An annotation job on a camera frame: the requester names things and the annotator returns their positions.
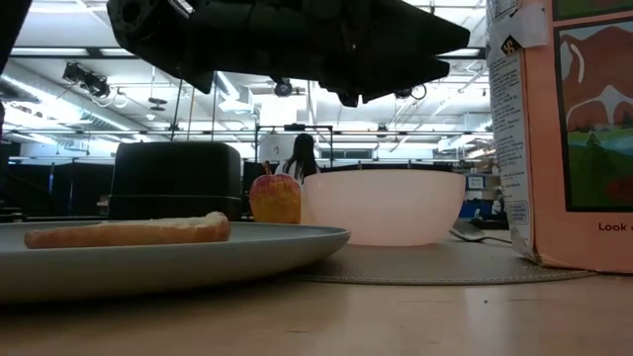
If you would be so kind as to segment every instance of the cartoon illustration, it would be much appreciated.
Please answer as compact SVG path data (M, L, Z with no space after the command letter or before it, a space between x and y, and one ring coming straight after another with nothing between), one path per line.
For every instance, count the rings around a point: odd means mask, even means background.
M633 21L558 33L568 209L633 210Z
M573 19L633 9L633 0L554 0L556 19Z

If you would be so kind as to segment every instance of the dark hair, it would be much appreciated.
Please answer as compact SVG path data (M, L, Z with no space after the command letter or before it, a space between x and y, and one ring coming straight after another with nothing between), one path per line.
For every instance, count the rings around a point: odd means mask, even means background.
M295 168L295 179L304 180L313 174L317 174L317 159L315 158L315 139L307 134L301 133L295 138L293 155L284 165L284 173L290 174L290 167L297 163Z

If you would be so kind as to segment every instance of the toast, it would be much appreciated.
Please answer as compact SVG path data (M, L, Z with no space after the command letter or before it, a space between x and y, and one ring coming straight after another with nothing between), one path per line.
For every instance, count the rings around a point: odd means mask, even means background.
M30 231L24 236L29 249L109 247L227 241L230 224L222 213L203 218L160 219L137 222L103 222L80 227Z

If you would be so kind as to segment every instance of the red apple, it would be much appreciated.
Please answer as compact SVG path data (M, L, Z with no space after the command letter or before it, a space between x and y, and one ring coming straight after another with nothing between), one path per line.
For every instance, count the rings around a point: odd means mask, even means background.
M287 174L270 173L258 177L250 187L249 202L257 223L300 223L301 187Z

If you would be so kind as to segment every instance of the table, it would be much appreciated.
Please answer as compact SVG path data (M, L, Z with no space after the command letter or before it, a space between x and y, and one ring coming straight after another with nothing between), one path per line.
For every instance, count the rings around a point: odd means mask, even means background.
M633 278L489 287L272 279L83 304L0 307L0 355L633 354Z

